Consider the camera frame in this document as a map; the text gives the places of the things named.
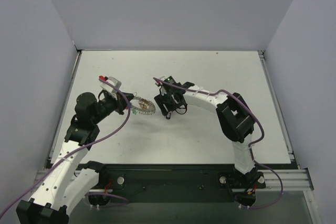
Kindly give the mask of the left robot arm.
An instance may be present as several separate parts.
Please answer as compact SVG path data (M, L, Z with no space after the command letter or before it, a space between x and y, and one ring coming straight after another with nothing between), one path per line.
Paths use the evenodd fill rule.
M112 112L123 114L131 107L132 93L114 95L102 90L102 100L85 92L76 99L76 114L71 119L59 155L45 179L28 201L16 208L20 223L68 223L69 216L93 187L106 185L108 175L103 163L89 161L77 178L73 178L81 160L87 155L100 132L98 124Z

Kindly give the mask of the metal keyring disc with rings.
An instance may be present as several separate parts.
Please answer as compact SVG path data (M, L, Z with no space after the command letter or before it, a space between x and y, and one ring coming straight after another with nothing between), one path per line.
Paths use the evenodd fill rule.
M133 95L134 97L131 100L131 112L134 115L154 115L156 113L156 107L152 101L138 96L136 92Z

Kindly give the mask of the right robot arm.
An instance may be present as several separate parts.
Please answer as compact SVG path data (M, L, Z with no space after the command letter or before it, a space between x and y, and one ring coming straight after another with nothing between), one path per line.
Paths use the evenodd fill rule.
M189 105L215 113L223 134L232 142L234 171L240 176L241 182L253 190L258 184L265 182L261 173L257 172L251 153L252 135L257 120L251 115L240 94L227 94L224 91L211 93L191 82L176 82L171 76L154 80L159 87L159 94L154 100L166 119L170 119L172 112L186 112Z

